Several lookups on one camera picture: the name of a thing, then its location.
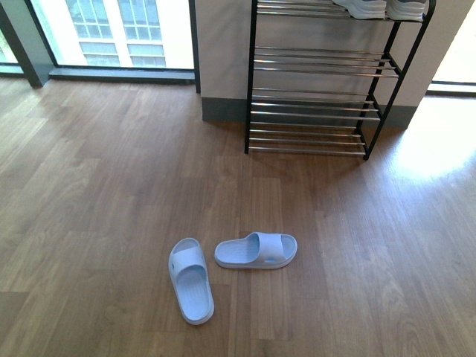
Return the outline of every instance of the white wall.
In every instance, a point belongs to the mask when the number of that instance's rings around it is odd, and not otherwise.
[[[473,0],[438,0],[434,18],[416,54],[395,104],[418,106],[461,26]],[[246,99],[251,0],[199,0],[196,2],[202,96]],[[283,47],[319,47],[380,50],[391,23],[259,16],[257,41],[267,45],[279,40]],[[403,58],[413,43],[419,25],[402,24],[393,55]],[[367,82],[349,82],[341,76],[283,75],[276,84],[312,88],[332,86],[356,91]],[[394,82],[382,83],[379,98],[386,98]]]

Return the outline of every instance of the building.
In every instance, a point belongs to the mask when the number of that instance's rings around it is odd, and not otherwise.
[[[186,0],[33,0],[59,65],[193,69]]]

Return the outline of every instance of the sneaker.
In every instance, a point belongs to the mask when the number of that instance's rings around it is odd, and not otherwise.
[[[388,0],[387,14],[392,20],[422,21],[426,0]]]
[[[384,0],[332,0],[335,4],[344,6],[349,14],[356,19],[384,19]]]

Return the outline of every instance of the light blue slide sandal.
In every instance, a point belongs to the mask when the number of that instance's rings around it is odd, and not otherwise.
[[[215,261],[223,268],[277,269],[291,262],[297,246],[296,239],[288,234],[254,232],[218,244]]]
[[[173,247],[169,257],[169,272],[186,322],[200,325],[210,320],[215,306],[205,257],[196,239],[182,239]]]

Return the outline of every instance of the shoe rack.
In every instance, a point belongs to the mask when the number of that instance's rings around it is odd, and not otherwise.
[[[349,155],[368,160],[435,6],[436,0],[429,0],[428,10],[418,22],[420,27],[414,43],[400,65],[391,50],[399,29],[408,21],[357,20],[331,0],[252,0],[245,153]],[[383,21],[393,25],[382,51],[284,48],[257,44],[257,22],[261,16],[273,16],[280,22],[300,17],[339,22]],[[284,72],[305,75],[309,81],[317,74],[346,76],[349,81],[367,78],[369,89],[366,92],[328,91],[319,88],[319,83],[312,90],[257,86],[254,80],[258,72],[264,81]],[[375,96],[377,86],[383,80],[394,83],[385,106],[379,104]]]

